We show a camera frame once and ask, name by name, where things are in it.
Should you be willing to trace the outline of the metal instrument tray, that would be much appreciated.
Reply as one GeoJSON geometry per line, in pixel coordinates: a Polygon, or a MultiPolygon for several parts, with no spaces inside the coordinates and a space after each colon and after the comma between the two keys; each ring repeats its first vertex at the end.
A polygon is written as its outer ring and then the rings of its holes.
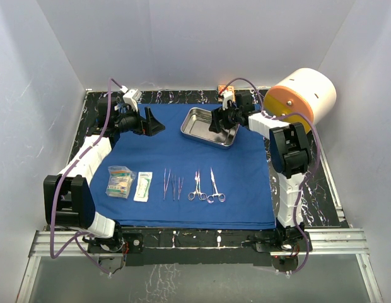
{"type": "Polygon", "coordinates": [[[211,122],[212,114],[210,110],[193,107],[188,111],[180,131],[184,137],[190,140],[224,150],[229,149],[235,141],[239,126],[234,126],[229,130],[222,129],[220,133],[214,133],[209,130],[211,122]]]}

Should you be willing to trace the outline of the white suture packet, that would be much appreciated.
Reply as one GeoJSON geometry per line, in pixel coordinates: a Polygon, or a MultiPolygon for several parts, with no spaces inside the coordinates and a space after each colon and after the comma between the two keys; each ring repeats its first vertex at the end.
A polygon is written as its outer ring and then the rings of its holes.
{"type": "Polygon", "coordinates": [[[134,194],[134,201],[147,202],[149,198],[149,189],[152,181],[152,172],[139,172],[136,186],[136,192],[134,194]]]}

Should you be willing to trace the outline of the blue surgical drape cloth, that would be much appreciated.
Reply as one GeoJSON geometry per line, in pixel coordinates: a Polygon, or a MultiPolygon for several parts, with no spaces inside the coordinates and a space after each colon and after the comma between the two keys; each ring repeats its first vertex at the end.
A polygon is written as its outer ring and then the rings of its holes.
{"type": "Polygon", "coordinates": [[[184,137],[189,104],[153,104],[165,129],[155,136],[123,133],[90,182],[95,208],[122,225],[195,229],[272,229],[264,139],[240,128],[225,150],[184,137]],[[146,202],[106,194],[108,168],[151,172],[146,202]]]}

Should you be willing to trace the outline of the steel surgical scissors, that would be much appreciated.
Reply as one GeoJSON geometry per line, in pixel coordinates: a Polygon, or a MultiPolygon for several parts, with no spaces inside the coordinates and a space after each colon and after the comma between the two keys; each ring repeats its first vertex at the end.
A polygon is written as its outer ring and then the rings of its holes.
{"type": "Polygon", "coordinates": [[[220,193],[218,191],[218,187],[216,185],[216,181],[215,181],[215,177],[214,177],[214,172],[213,172],[213,169],[210,168],[210,175],[211,175],[211,184],[212,184],[212,194],[210,194],[206,201],[209,203],[209,204],[212,204],[214,203],[214,199],[217,198],[219,202],[225,202],[226,200],[226,196],[224,193],[220,193]]]}

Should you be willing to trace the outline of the steel hemostat clamp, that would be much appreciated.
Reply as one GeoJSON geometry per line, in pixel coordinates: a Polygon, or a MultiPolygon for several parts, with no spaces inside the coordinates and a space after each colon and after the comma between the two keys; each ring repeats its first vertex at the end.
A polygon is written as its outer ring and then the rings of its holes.
{"type": "Polygon", "coordinates": [[[193,192],[190,192],[188,194],[188,199],[189,201],[193,201],[196,197],[199,198],[200,201],[205,201],[207,199],[207,194],[203,193],[201,191],[201,175],[200,175],[200,170],[197,170],[195,172],[195,190],[193,192]]]}

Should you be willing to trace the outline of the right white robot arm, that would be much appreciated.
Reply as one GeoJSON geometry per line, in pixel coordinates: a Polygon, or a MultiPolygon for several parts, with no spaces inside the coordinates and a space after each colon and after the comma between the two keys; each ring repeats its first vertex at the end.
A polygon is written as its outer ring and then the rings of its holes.
{"type": "Polygon", "coordinates": [[[219,94],[222,106],[214,109],[209,131],[218,133],[243,126],[269,140],[271,164],[278,173],[279,211],[270,244],[287,251],[304,234],[300,199],[303,181],[312,157],[304,125],[284,122],[258,110],[243,93],[225,90],[219,94]]]}

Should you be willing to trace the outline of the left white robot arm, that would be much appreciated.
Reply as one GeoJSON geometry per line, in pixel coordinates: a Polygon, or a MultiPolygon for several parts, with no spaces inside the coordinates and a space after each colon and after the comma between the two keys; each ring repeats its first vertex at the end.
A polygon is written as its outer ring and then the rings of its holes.
{"type": "Polygon", "coordinates": [[[134,102],[122,103],[115,97],[98,101],[98,112],[82,147],[57,175],[44,179],[45,219],[51,227],[69,227],[102,239],[111,252],[120,250],[124,236],[115,231],[116,222],[96,211],[90,182],[122,133],[154,136],[165,130],[145,107],[144,116],[134,102]]]}

